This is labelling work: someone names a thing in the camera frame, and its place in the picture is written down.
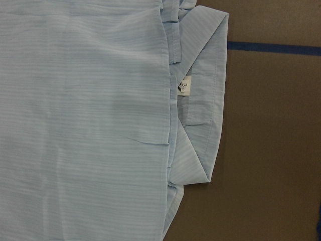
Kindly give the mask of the light blue button-up shirt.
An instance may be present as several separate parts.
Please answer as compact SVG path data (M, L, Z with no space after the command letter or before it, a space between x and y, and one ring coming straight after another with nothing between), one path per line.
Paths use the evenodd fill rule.
M229 15L1 1L1 240L163 240L211 181Z

